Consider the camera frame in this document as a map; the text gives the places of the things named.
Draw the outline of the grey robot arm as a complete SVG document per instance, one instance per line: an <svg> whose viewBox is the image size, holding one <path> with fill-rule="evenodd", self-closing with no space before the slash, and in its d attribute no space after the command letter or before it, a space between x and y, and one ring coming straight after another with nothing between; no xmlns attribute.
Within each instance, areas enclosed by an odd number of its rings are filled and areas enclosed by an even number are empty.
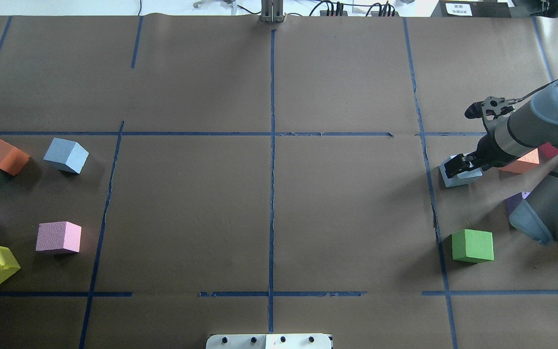
<svg viewBox="0 0 558 349"><path fill-rule="evenodd" d="M460 153L440 165L445 180L474 170L502 168L538 147L558 149L558 79L517 99L490 96L465 111L480 118L486 135L471 153ZM532 240L558 244L558 166L521 199L509 215L510 224Z"/></svg>

